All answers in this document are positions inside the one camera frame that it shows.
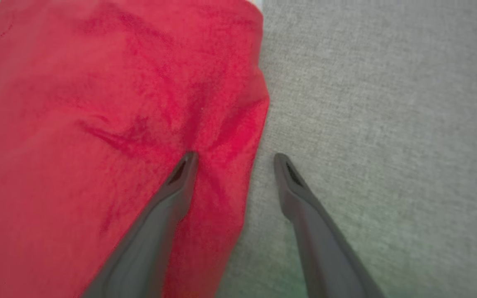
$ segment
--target gray fabric surface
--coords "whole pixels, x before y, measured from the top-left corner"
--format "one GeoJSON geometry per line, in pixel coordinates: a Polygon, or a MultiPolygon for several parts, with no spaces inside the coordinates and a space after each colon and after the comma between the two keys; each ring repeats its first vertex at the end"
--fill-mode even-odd
{"type": "Polygon", "coordinates": [[[477,298],[477,1],[265,0],[271,95],[219,298],[304,297],[275,152],[390,298],[477,298]]]}

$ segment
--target dark slot opening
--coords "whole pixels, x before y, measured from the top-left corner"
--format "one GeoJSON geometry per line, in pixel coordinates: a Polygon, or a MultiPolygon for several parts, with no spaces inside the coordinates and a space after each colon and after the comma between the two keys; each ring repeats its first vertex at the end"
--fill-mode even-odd
{"type": "Polygon", "coordinates": [[[183,168],[185,168],[185,162],[182,162],[181,163],[181,166],[178,168],[178,171],[176,171],[176,173],[174,174],[174,176],[172,176],[172,179],[169,181],[169,185],[178,181],[178,179],[180,179],[181,177],[181,174],[183,172],[183,168]]]}
{"type": "Polygon", "coordinates": [[[288,168],[288,173],[290,173],[290,177],[292,178],[292,180],[297,185],[303,187],[303,185],[301,184],[301,181],[299,181],[299,179],[297,178],[297,175],[295,174],[294,170],[292,170],[292,168],[290,168],[290,165],[288,163],[286,163],[286,168],[288,168]]]}

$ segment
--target red fabric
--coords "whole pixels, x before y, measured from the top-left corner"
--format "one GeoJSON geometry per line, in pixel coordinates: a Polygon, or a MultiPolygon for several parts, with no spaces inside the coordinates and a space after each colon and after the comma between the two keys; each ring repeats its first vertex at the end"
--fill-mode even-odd
{"type": "Polygon", "coordinates": [[[79,296],[185,151],[166,297],[211,297],[268,108],[243,0],[2,0],[0,297],[79,296]]]}

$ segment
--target red towel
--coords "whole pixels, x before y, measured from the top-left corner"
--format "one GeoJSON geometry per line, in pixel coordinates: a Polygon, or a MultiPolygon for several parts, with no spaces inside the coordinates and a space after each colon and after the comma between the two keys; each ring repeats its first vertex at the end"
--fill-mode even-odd
{"type": "Polygon", "coordinates": [[[244,0],[2,0],[0,297],[79,296],[187,150],[165,297],[211,297],[268,94],[244,0]]]}

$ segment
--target gray upholstery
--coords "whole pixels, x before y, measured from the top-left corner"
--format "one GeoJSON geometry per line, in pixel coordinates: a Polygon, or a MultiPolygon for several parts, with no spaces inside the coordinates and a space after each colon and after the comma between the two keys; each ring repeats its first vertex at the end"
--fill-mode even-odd
{"type": "Polygon", "coordinates": [[[477,1],[265,0],[270,111],[218,298],[305,297],[292,158],[390,298],[477,298],[477,1]]]}

